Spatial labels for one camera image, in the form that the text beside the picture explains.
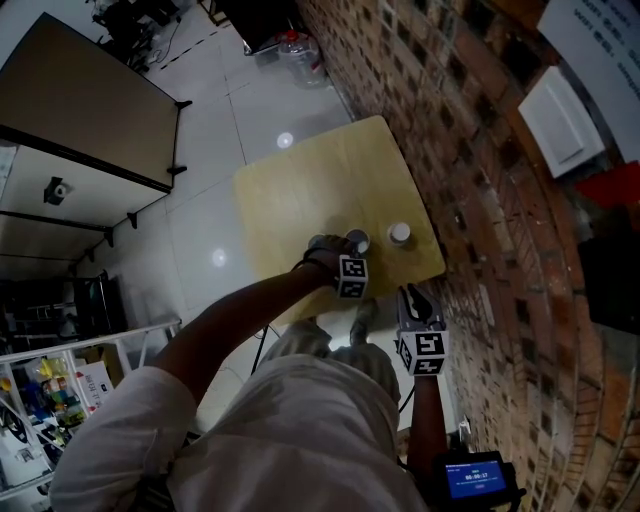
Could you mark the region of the patterned white sheet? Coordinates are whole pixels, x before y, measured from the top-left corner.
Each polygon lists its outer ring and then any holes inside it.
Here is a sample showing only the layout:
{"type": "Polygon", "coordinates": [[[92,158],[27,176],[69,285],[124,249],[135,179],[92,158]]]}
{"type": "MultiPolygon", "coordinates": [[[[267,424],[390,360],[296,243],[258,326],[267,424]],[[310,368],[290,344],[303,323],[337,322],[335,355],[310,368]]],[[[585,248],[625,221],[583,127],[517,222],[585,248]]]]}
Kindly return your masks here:
{"type": "Polygon", "coordinates": [[[17,146],[0,145],[0,200],[7,185],[17,152],[17,146]]]}

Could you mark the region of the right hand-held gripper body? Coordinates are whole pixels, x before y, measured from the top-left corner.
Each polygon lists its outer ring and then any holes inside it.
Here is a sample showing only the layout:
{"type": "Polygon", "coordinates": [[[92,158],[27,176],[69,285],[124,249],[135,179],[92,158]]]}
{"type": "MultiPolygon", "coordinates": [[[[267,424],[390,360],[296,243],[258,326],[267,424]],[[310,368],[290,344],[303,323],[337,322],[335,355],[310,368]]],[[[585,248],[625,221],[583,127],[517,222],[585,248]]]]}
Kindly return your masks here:
{"type": "Polygon", "coordinates": [[[441,319],[424,324],[398,321],[396,353],[411,376],[437,376],[449,354],[449,330],[441,319]]]}

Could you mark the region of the person's beige trousers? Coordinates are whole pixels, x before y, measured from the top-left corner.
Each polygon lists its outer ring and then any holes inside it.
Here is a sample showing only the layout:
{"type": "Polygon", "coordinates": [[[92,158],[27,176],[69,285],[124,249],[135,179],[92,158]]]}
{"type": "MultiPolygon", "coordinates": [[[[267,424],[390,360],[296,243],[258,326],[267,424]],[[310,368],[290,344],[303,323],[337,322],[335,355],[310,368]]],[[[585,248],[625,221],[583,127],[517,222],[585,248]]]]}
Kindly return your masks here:
{"type": "Polygon", "coordinates": [[[313,322],[304,320],[292,324],[282,337],[266,352],[260,364],[279,357],[310,355],[346,364],[379,384],[398,404],[401,398],[398,379],[387,353],[367,341],[364,345],[330,349],[332,337],[313,322]]]}

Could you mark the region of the person's left forearm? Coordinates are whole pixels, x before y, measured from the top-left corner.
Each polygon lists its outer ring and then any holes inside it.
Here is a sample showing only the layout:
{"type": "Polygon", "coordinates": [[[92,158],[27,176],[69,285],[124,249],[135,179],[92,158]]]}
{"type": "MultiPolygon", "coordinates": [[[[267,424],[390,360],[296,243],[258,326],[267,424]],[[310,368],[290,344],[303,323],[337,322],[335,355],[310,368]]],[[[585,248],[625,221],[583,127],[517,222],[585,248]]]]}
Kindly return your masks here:
{"type": "Polygon", "coordinates": [[[152,361],[199,403],[222,363],[241,344],[314,291],[331,286],[336,256],[317,253],[293,270],[237,290],[209,306],[152,361]]]}

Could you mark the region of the pile of colourful small items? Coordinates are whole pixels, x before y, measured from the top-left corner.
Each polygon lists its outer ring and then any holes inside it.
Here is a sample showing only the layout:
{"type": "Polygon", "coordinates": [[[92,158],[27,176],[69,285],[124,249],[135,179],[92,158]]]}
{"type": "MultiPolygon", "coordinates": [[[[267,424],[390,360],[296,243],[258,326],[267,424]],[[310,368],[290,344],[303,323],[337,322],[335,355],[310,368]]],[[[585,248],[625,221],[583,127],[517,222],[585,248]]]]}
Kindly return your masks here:
{"type": "Polygon", "coordinates": [[[0,363],[0,370],[40,440],[64,448],[87,417],[66,360],[42,356],[0,363]]]}

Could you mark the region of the white metal shelf rack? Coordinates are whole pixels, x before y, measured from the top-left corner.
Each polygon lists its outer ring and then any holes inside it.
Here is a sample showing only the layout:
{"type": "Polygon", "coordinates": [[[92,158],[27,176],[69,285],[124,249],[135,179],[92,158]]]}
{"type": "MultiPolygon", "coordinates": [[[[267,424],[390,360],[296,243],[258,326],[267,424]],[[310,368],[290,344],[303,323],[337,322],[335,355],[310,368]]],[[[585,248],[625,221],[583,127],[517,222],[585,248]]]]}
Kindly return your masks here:
{"type": "MultiPolygon", "coordinates": [[[[180,324],[179,320],[174,320],[93,339],[3,355],[0,356],[0,363],[42,356],[64,358],[80,393],[87,419],[92,414],[81,394],[76,368],[102,361],[114,390],[125,376],[145,363],[148,343],[158,340],[168,342],[180,324]]],[[[60,448],[40,440],[38,432],[23,412],[16,409],[17,399],[8,392],[3,375],[4,372],[0,370],[0,503],[24,495],[44,495],[54,476],[57,461],[68,445],[60,448]]]]}

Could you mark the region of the clear water jug red cap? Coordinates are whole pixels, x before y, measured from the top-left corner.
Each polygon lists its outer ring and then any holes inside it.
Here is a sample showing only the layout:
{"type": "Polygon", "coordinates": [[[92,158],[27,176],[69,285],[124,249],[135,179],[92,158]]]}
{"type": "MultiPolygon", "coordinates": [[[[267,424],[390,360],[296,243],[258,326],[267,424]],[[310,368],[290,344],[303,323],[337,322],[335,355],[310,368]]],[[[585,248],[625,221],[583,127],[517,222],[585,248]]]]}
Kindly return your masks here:
{"type": "Polygon", "coordinates": [[[290,29],[276,36],[279,58],[301,87],[322,86],[326,80],[323,57],[316,40],[303,32],[290,29]]]}

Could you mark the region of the white wall switch box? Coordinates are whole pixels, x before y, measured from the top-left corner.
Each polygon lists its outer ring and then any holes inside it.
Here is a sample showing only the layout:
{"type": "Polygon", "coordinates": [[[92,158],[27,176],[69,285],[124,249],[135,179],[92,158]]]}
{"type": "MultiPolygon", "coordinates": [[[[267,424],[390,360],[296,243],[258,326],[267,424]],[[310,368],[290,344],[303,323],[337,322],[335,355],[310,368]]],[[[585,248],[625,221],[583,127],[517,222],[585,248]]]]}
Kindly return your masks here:
{"type": "Polygon", "coordinates": [[[518,111],[553,178],[605,151],[590,114],[557,66],[547,68],[518,111]]]}

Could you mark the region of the small black birdhouse box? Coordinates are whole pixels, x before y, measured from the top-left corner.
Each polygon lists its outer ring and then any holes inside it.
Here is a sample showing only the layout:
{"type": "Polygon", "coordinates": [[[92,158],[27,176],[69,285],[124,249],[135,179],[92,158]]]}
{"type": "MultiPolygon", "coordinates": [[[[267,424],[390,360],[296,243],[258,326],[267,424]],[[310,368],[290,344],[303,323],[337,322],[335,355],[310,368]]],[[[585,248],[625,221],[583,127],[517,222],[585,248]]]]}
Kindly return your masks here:
{"type": "Polygon", "coordinates": [[[43,202],[54,206],[60,205],[72,192],[73,188],[60,177],[52,177],[43,191],[43,202]]]}

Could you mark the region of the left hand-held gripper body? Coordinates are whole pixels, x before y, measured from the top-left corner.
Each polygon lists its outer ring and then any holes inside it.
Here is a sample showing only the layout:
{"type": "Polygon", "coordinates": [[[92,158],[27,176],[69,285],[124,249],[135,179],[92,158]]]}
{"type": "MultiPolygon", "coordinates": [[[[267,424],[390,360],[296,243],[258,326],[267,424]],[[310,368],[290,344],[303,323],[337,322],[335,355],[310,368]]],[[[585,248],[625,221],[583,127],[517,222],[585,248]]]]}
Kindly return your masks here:
{"type": "Polygon", "coordinates": [[[369,281],[367,262],[348,255],[339,257],[337,294],[341,299],[362,299],[369,281]]]}

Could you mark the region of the small wooden rack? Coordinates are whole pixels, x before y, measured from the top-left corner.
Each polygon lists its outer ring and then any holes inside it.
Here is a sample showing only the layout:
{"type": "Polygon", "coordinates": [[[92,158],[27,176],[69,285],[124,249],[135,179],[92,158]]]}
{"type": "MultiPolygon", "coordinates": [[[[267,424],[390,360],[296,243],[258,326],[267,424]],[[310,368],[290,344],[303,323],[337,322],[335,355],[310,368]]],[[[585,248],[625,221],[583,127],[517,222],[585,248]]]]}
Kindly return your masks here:
{"type": "Polygon", "coordinates": [[[218,5],[218,0],[197,0],[197,4],[204,10],[208,19],[216,27],[228,21],[226,14],[218,5]]]}

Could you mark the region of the person's right forearm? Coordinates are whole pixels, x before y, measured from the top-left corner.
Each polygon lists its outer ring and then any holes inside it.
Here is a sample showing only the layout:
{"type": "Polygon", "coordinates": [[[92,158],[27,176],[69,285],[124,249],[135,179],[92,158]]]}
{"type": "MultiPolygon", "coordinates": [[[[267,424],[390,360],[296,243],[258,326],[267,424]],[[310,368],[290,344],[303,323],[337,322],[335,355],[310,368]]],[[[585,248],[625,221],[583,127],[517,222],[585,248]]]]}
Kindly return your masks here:
{"type": "Polygon", "coordinates": [[[416,377],[414,384],[407,464],[416,476],[427,478],[434,459],[448,450],[447,433],[437,378],[416,377]]]}

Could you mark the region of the person's grey shoe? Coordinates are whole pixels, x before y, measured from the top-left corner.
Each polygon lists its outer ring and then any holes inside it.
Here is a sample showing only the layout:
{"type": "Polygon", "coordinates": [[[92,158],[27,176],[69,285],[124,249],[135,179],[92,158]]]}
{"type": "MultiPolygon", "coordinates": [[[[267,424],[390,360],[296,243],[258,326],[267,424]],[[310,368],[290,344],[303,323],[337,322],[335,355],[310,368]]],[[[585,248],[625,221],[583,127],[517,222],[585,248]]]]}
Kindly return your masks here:
{"type": "Polygon", "coordinates": [[[367,343],[369,332],[378,314],[379,306],[375,299],[367,299],[359,304],[349,334],[352,347],[367,343]]]}

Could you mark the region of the black device blue screen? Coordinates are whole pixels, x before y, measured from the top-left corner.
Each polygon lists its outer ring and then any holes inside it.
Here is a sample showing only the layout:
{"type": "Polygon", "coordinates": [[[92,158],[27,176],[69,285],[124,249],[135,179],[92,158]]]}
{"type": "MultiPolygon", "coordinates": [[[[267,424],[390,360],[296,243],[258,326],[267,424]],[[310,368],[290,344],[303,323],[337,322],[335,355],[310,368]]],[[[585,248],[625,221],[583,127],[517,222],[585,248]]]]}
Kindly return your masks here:
{"type": "Polygon", "coordinates": [[[448,452],[433,461],[434,495],[442,512],[517,512],[527,494],[499,451],[448,452]]]}

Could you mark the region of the red tape strip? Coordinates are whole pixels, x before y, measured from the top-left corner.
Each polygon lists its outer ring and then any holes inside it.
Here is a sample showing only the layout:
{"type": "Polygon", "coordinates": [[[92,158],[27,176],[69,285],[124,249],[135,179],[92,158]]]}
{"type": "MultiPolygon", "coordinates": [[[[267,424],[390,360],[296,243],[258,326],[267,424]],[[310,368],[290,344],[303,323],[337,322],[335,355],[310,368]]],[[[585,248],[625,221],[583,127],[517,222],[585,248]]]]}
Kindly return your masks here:
{"type": "Polygon", "coordinates": [[[575,185],[579,193],[602,208],[640,202],[640,162],[634,161],[590,176],[575,185]]]}

